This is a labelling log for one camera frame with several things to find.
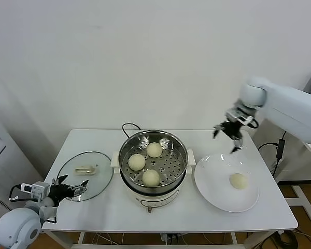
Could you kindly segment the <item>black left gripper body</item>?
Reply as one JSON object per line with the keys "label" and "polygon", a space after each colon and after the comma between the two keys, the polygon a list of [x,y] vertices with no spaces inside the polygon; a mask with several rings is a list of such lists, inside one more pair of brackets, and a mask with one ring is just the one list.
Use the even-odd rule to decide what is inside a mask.
{"label": "black left gripper body", "polygon": [[59,206],[60,202],[65,198],[74,197],[75,191],[67,184],[52,184],[48,197],[53,201],[53,206]]}

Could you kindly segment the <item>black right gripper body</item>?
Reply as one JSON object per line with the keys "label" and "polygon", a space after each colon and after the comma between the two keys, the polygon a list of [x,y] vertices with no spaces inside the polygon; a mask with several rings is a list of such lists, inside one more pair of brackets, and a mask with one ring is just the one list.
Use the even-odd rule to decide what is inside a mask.
{"label": "black right gripper body", "polygon": [[232,140],[240,140],[242,139],[241,127],[243,124],[239,121],[230,122],[224,121],[221,124],[222,131]]}

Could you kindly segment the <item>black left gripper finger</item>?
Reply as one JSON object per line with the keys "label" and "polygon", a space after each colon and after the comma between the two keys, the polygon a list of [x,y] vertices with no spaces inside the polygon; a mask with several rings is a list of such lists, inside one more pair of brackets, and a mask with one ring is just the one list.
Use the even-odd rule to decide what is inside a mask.
{"label": "black left gripper finger", "polygon": [[69,198],[74,198],[77,196],[82,195],[83,193],[85,193],[87,191],[87,184],[88,184],[89,180],[85,180],[83,181],[81,184],[79,185],[72,185],[68,187],[68,192]]}
{"label": "black left gripper finger", "polygon": [[52,179],[52,185],[60,185],[66,178],[68,177],[68,175],[63,175],[63,176],[59,176],[57,178],[53,178]]}

